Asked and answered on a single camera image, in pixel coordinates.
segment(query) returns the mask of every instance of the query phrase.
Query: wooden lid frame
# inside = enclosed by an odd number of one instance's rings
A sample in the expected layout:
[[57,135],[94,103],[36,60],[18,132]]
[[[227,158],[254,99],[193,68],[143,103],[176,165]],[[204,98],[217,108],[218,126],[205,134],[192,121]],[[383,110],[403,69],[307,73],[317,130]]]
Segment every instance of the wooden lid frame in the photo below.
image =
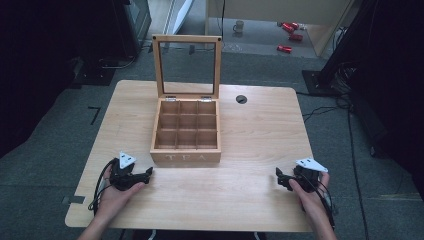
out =
[[[221,77],[221,36],[202,36],[202,35],[164,35],[153,34],[153,54],[155,59],[156,82],[159,98],[169,96],[178,96],[178,98],[201,99],[203,97],[211,97],[219,99],[219,83]],[[205,43],[214,44],[215,64],[212,93],[192,93],[192,92],[165,92],[162,59],[161,59],[161,43]]]

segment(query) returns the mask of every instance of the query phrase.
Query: table top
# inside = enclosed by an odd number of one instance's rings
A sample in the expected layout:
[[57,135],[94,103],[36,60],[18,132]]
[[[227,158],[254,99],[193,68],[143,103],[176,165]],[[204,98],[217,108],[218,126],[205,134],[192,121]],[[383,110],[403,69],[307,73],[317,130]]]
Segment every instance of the table top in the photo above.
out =
[[[239,104],[238,95],[247,102]],[[87,207],[100,172],[123,151],[137,158],[134,174],[152,166],[154,172],[113,228],[310,231],[297,196],[278,185],[275,175],[276,167],[292,175],[295,160],[312,156],[293,89],[220,85],[220,163],[153,162],[149,150],[157,103],[154,81],[117,84],[75,192],[85,201],[70,205],[68,226],[90,223],[93,212]]]

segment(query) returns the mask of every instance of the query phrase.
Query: box lid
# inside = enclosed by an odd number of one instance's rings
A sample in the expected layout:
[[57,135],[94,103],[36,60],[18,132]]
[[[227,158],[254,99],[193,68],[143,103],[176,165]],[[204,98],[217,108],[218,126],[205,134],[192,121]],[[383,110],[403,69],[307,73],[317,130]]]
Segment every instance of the box lid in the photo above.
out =
[[[153,52],[159,98],[219,98],[220,36],[153,34]],[[175,89],[169,82],[206,83],[205,91]]]

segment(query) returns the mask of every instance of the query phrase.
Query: wooden desk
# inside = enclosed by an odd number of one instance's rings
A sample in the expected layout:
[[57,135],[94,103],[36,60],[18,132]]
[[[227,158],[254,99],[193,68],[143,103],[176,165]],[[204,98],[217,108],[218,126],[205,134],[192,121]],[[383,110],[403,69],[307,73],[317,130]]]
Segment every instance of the wooden desk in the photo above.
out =
[[[238,95],[245,95],[247,103],[237,103]],[[275,176],[275,167],[292,174],[296,159],[312,156],[293,89],[221,85],[222,157],[214,165],[153,162],[149,150],[156,106],[156,82],[118,83],[75,192],[86,196],[85,202],[71,204],[68,226],[89,224],[93,212],[87,206],[97,178],[122,150],[138,159],[134,173],[151,166],[154,173],[111,227],[310,231],[296,195],[278,185]]]
[[[315,53],[323,54],[355,0],[228,0],[224,17],[230,19],[297,22],[308,24],[307,31]],[[208,19],[221,18],[224,0],[207,0],[206,34]]]

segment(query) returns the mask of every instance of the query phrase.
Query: red object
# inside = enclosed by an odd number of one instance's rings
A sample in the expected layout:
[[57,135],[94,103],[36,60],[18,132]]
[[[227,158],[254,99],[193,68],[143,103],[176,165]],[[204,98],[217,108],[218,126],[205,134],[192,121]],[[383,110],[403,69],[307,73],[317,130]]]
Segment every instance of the red object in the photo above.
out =
[[289,23],[289,25],[290,25],[290,26],[292,26],[292,28],[293,28],[294,30],[299,29],[299,24],[297,24],[297,23]]
[[303,40],[303,36],[300,34],[290,34],[289,40],[301,42]]
[[294,28],[289,23],[283,23],[281,27],[290,34],[294,32]]
[[280,52],[291,53],[291,50],[292,50],[291,47],[289,47],[289,46],[283,46],[281,44],[278,45],[278,47],[277,47],[277,51],[280,51]]

